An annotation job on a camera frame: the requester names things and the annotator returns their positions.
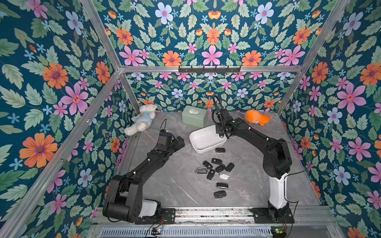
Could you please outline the black car key top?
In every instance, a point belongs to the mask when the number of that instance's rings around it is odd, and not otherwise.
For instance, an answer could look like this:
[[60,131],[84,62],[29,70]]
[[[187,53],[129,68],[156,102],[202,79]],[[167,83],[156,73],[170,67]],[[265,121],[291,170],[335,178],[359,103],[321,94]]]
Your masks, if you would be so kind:
[[223,153],[226,152],[226,149],[225,148],[221,148],[221,147],[217,147],[217,148],[215,148],[215,152],[217,154],[223,154]]

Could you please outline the white storage box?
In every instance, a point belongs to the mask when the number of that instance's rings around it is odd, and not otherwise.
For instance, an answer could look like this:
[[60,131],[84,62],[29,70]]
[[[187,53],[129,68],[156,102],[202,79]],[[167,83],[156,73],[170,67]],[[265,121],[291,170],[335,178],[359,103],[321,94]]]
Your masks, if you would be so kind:
[[189,135],[189,139],[193,149],[198,154],[222,147],[227,141],[226,137],[220,137],[216,133],[215,125],[192,132]]

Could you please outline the black VW car key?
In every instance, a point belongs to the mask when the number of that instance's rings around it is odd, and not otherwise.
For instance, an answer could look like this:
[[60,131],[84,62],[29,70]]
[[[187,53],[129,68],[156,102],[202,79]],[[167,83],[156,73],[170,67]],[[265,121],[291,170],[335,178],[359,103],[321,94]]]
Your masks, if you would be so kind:
[[212,180],[215,175],[215,170],[211,169],[207,174],[207,179]]

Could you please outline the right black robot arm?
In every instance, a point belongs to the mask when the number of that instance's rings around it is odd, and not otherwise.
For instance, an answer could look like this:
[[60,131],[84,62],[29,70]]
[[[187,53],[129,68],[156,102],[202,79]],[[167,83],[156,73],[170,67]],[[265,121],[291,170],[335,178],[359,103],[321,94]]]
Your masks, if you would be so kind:
[[274,139],[251,127],[241,118],[218,114],[215,121],[216,133],[220,137],[237,136],[253,145],[263,154],[263,170],[269,176],[270,197],[267,211],[261,214],[265,220],[282,223],[291,213],[287,198],[287,179],[292,158],[283,139]]

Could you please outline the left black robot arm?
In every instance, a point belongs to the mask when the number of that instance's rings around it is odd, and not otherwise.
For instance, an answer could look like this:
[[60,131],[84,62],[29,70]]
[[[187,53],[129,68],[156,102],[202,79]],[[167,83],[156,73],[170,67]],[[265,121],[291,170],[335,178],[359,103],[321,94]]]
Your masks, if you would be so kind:
[[127,174],[112,178],[102,210],[103,216],[112,222],[129,223],[136,222],[139,217],[154,216],[157,208],[147,211],[143,205],[143,186],[171,155],[183,147],[185,141],[180,136],[161,135],[143,162]]

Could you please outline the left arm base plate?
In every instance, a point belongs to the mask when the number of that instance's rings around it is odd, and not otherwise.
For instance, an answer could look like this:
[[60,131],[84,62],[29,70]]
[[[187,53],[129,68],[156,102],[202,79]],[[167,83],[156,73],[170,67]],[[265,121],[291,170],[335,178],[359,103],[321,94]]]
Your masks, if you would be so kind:
[[135,222],[136,225],[152,225],[152,224],[174,224],[176,218],[175,208],[161,208],[154,216],[148,217],[144,216],[138,218]]

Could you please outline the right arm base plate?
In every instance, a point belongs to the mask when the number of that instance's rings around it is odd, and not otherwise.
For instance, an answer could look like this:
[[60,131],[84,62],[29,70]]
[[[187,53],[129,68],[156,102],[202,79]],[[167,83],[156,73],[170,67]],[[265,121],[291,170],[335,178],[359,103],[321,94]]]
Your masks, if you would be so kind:
[[268,208],[252,208],[250,209],[254,216],[256,224],[294,224],[294,216],[290,208],[285,208],[279,215],[278,210]]

